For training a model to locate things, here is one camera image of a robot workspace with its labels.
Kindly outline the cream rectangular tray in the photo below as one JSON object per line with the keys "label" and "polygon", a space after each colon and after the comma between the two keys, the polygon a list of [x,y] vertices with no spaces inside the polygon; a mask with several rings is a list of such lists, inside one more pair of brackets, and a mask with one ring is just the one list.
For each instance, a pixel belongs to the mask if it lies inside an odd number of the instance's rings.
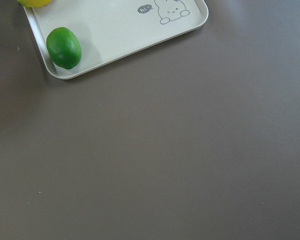
{"label": "cream rectangular tray", "polygon": [[[25,8],[47,71],[68,80],[201,27],[209,9],[203,0],[53,0]],[[77,37],[82,57],[64,69],[46,48],[49,33],[66,27]]]}

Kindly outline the green lime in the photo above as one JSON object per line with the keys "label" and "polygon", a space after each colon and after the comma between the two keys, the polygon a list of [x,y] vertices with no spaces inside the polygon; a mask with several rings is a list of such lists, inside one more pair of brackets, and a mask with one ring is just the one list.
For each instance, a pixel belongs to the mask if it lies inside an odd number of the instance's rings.
{"label": "green lime", "polygon": [[46,38],[46,48],[52,61],[66,70],[73,69],[82,58],[80,42],[66,27],[55,28],[49,33]]}

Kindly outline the yellow lemon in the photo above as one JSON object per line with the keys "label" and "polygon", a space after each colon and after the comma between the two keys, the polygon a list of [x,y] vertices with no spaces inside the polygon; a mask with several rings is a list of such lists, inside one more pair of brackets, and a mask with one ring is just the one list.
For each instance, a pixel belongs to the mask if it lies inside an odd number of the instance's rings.
{"label": "yellow lemon", "polygon": [[47,6],[52,0],[17,0],[17,2],[25,8],[39,8]]}

